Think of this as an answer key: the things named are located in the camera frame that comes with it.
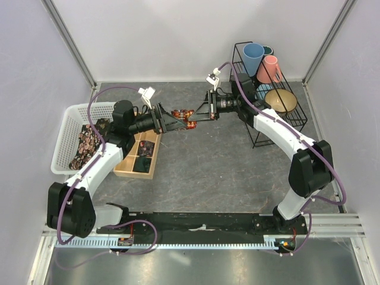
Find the multicolour patchwork tie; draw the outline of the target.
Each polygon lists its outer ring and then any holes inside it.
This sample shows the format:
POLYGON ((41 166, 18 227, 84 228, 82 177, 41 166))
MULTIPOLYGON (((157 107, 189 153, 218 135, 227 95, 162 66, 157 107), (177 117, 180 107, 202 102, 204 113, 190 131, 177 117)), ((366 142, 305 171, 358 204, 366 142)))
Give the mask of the multicolour patchwork tie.
POLYGON ((186 110, 186 109, 180 109, 180 110, 173 110, 171 111, 171 115, 175 118, 179 119, 180 121, 183 121, 186 123, 185 129, 195 129, 197 127, 196 121, 189 121, 189 117, 194 113, 195 111, 193 109, 186 110))

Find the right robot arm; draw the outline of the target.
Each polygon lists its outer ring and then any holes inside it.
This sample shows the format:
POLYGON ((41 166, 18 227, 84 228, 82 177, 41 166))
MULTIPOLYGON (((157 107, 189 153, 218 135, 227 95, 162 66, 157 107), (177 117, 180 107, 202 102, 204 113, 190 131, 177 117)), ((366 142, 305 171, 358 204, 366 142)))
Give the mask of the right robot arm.
POLYGON ((214 121, 222 113, 236 112, 239 119, 266 135, 284 151, 291 161, 288 181, 290 190, 273 209, 272 226, 277 233, 287 233, 300 216, 308 199, 324 189, 333 179, 326 165, 332 163, 331 146, 304 137, 284 121, 274 109, 255 94, 254 84, 246 73, 230 81, 231 91, 218 88, 207 91, 202 105, 189 121, 214 121))

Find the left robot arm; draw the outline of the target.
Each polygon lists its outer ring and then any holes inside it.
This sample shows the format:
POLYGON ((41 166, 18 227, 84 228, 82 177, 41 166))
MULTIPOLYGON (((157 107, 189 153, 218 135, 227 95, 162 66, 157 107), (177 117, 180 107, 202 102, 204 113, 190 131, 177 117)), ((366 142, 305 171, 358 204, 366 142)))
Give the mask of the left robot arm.
POLYGON ((113 168, 122 162, 135 144, 135 135, 154 131, 164 134, 185 129, 187 124, 166 112, 158 104, 142 115, 135 114, 128 100, 115 103, 106 138, 95 155, 73 177, 64 183, 53 183, 47 198, 47 226, 58 233, 79 238, 93 229, 110 226, 116 233, 125 233, 130 219, 126 208, 114 203, 95 207, 92 197, 113 168))

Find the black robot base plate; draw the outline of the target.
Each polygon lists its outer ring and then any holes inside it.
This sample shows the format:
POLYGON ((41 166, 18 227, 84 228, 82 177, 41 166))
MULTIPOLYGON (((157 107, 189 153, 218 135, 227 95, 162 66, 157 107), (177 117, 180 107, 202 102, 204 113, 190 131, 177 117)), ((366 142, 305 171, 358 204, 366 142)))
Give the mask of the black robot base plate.
POLYGON ((286 225, 280 225, 271 214, 257 213, 169 213, 131 212, 122 219, 123 223, 144 220, 117 229, 101 227, 98 234, 111 236, 132 234, 139 241, 154 240, 152 223, 158 233, 157 241, 258 241, 265 235, 293 236, 307 234, 306 220, 298 217, 286 225))

